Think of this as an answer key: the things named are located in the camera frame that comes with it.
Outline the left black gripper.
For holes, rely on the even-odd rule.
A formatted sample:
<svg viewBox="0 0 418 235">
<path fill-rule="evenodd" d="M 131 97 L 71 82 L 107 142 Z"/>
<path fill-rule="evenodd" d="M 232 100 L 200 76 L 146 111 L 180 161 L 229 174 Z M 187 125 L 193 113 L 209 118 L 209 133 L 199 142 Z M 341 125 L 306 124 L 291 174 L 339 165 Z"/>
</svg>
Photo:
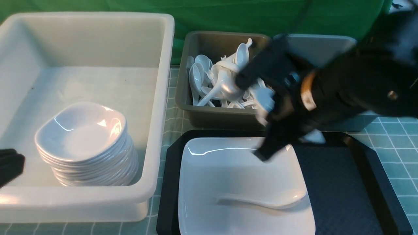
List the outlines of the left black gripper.
<svg viewBox="0 0 418 235">
<path fill-rule="evenodd" d="M 19 177 L 25 167 L 25 156 L 15 149 L 0 150 L 0 187 Z"/>
</svg>

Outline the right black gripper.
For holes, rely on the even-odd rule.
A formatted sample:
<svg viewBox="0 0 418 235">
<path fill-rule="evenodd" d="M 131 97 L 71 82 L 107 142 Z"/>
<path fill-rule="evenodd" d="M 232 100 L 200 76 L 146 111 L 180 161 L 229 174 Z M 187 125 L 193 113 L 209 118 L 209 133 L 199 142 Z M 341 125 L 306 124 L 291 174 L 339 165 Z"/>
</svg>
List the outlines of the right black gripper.
<svg viewBox="0 0 418 235">
<path fill-rule="evenodd" d="M 300 102 L 302 75 L 288 50 L 288 35 L 275 36 L 236 75 L 235 86 L 240 90 L 252 89 L 259 112 L 256 117 L 265 126 L 265 138 L 254 151 L 262 162 L 297 140 L 319 143 L 319 131 L 302 122 L 305 113 Z"/>
</svg>

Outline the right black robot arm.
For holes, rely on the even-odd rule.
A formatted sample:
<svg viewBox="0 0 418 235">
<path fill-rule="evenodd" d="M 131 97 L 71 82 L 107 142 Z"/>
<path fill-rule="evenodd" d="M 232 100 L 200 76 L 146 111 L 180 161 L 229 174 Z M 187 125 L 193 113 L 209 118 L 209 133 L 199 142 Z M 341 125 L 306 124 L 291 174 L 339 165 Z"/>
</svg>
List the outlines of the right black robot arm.
<svg viewBox="0 0 418 235">
<path fill-rule="evenodd" d="M 272 39 L 235 77 L 245 90 L 259 79 L 270 86 L 273 108 L 263 162 L 314 130 L 365 111 L 417 118 L 417 5 L 380 15 L 363 40 L 321 67 L 289 50 L 288 35 Z"/>
</svg>

